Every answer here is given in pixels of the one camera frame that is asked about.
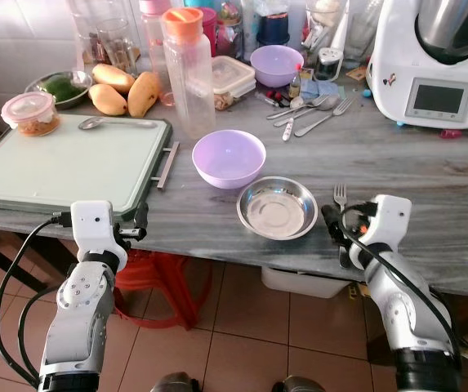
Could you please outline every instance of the kitchen counter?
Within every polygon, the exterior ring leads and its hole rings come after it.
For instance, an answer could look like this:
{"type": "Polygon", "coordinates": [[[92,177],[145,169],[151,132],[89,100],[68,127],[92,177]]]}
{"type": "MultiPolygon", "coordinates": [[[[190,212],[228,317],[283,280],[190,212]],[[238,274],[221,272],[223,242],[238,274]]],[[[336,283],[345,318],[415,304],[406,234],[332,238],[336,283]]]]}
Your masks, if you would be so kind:
{"type": "MultiPolygon", "coordinates": [[[[351,87],[346,92],[354,94],[351,87]]],[[[217,112],[216,129],[259,137],[267,149],[261,176],[301,182],[316,197],[319,210],[332,203],[338,182],[347,184],[350,204],[376,194],[409,198],[412,216],[400,251],[435,288],[468,295],[468,131],[462,138],[443,140],[438,130],[397,127],[372,100],[359,96],[344,115],[284,143],[283,128],[265,119],[273,110],[251,97],[217,112]]],[[[69,113],[97,115],[88,103],[69,113]]],[[[308,114],[294,127],[322,115],[308,114]]],[[[201,179],[191,159],[194,142],[181,132],[175,110],[156,104],[148,117],[170,121],[172,139],[181,142],[181,150],[166,189],[150,190],[148,236],[133,247],[363,280],[361,271],[339,266],[320,211],[316,226],[292,241],[272,241],[245,229],[235,207],[239,190],[215,189],[201,179]]],[[[0,210],[0,230],[28,233],[44,220],[43,214],[0,210]]],[[[42,234],[72,238],[70,229],[50,227],[42,234]]]]}

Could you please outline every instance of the lavender plastic bowl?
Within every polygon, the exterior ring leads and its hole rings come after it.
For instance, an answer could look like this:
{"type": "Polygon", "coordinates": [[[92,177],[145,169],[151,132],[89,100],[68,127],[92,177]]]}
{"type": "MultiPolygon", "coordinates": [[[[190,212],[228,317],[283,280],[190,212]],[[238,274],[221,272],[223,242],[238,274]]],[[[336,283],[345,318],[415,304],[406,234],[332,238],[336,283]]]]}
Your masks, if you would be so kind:
{"type": "Polygon", "coordinates": [[[296,65],[305,60],[301,53],[283,45],[260,47],[250,56],[256,79],[267,87],[282,87],[289,84],[296,74],[296,65]]]}
{"type": "Polygon", "coordinates": [[[221,189],[241,188],[256,178],[266,160],[266,149],[254,135],[235,130],[216,131],[194,147],[192,161],[199,175],[221,189]]]}

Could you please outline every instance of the stainless steel plate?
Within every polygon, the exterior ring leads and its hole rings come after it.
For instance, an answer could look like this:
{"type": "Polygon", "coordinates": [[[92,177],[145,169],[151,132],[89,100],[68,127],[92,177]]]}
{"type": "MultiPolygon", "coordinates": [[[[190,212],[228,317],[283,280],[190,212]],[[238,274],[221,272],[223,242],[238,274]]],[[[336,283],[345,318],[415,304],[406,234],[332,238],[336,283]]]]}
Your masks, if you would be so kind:
{"type": "Polygon", "coordinates": [[[65,110],[68,108],[72,108],[76,105],[79,105],[82,103],[83,99],[88,93],[88,89],[91,87],[93,81],[92,81],[92,76],[90,76],[89,73],[83,72],[83,71],[64,71],[64,72],[55,72],[55,73],[50,73],[46,76],[43,76],[39,79],[34,80],[32,83],[30,83],[27,88],[25,88],[25,92],[29,91],[42,91],[43,90],[43,85],[45,82],[56,75],[61,75],[65,76],[68,79],[70,79],[70,82],[76,86],[80,87],[83,89],[79,95],[74,96],[70,98],[69,100],[62,100],[61,102],[56,102],[56,108],[58,110],[65,110]]]}
{"type": "Polygon", "coordinates": [[[264,177],[252,182],[237,200],[243,225],[270,239],[298,238],[317,221],[318,208],[312,193],[284,177],[264,177]]]}

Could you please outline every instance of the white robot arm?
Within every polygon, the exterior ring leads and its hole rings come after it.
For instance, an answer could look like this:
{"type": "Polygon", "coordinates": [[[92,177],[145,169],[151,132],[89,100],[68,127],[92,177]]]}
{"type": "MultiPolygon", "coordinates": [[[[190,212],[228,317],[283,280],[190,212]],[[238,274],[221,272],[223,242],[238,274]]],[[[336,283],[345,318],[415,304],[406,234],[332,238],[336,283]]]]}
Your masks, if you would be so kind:
{"type": "Polygon", "coordinates": [[[71,219],[78,261],[57,292],[39,372],[41,392],[96,391],[103,367],[106,322],[114,309],[115,274],[127,263],[125,242],[140,229],[121,230],[116,242],[109,202],[76,202],[71,219]]]}
{"type": "Polygon", "coordinates": [[[377,195],[369,203],[347,208],[360,211],[357,237],[342,215],[323,206],[331,236],[348,248],[355,267],[364,270],[397,366],[402,391],[459,390],[460,352],[450,313],[427,282],[398,253],[408,229],[412,203],[406,198],[377,195]],[[334,213],[337,224],[334,225],[334,213]],[[350,240],[343,239],[343,234],[350,240]]]}

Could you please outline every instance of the white cutting board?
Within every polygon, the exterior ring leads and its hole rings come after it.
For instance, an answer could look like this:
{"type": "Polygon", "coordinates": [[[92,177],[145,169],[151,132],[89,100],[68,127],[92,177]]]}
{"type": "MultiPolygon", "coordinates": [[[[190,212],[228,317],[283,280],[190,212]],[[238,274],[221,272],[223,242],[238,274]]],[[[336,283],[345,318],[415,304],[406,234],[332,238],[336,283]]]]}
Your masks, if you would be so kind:
{"type": "Polygon", "coordinates": [[[170,126],[152,120],[156,128],[103,124],[79,130],[89,117],[62,114],[48,135],[11,130],[0,140],[1,208],[52,212],[69,210],[76,200],[109,200],[120,215],[136,207],[170,126]]]}

